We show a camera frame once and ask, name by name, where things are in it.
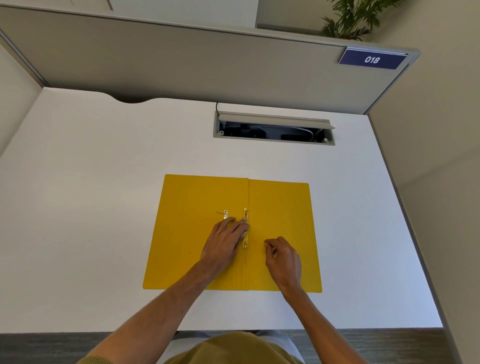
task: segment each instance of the person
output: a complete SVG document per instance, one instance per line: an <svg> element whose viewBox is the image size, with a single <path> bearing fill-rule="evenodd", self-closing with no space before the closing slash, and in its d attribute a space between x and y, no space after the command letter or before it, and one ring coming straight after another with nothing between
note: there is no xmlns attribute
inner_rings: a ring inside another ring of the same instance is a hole
<svg viewBox="0 0 480 364"><path fill-rule="evenodd" d="M208 284L232 262L248 227L245 219L236 221L233 217L217 223L199 261L78 364L301 363L302 357L293 343L278 331L267 330L263 334L263 330L257 333L239 331L212 338L202 337L200 333L193 338L177 338L184 333L179 331L176 335L187 311ZM295 249L283 237L278 237L265 241L265 254L272 279L303 324L322 363L366 364L302 289L301 261ZM180 345L185 340L190 347Z"/></svg>

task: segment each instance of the pants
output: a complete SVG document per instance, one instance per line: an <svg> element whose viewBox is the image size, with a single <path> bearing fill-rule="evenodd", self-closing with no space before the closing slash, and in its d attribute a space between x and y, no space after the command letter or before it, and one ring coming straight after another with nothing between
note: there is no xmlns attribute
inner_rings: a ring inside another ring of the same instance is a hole
<svg viewBox="0 0 480 364"><path fill-rule="evenodd" d="M304 362L302 356L300 355L297 347L293 344L292 340L287 335L281 334L278 330L259 330L255 334L256 336L277 344L283 350L288 352L290 355L295 356ZM208 340L211 338L209 334L204 331L179 331L174 337L170 344L165 349L165 352L158 360L157 364L163 364L166 360L171 357L178 355L182 352L186 352L193 348L195 345L201 343L202 341Z"/></svg>

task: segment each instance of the green plant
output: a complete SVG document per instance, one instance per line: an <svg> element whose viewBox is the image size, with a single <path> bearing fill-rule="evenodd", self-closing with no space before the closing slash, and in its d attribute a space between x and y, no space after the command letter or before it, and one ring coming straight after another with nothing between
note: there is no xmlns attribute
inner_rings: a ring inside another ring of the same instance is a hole
<svg viewBox="0 0 480 364"><path fill-rule="evenodd" d="M321 36L362 40L361 37L380 25L378 14L390 6L397 7L403 0L327 0L333 2L333 10L340 18L327 22L320 31Z"/></svg>

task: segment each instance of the gray partition panel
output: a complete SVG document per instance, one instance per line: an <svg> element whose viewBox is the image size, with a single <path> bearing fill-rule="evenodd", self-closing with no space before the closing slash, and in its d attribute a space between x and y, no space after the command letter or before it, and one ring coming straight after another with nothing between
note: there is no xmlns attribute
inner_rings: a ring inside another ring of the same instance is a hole
<svg viewBox="0 0 480 364"><path fill-rule="evenodd" d="M0 29L51 87L355 114L419 54L396 70L339 65L347 45L375 46L3 5Z"/></svg>

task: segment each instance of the gray carpet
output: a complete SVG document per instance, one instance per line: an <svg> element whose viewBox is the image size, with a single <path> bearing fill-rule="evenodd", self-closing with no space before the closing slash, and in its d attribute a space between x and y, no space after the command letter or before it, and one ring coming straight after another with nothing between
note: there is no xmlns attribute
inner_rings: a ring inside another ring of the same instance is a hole
<svg viewBox="0 0 480 364"><path fill-rule="evenodd" d="M305 362L320 363L304 330L286 330ZM442 329L341 330L370 364L455 364ZM75 364L108 333L0 334L0 364Z"/></svg>

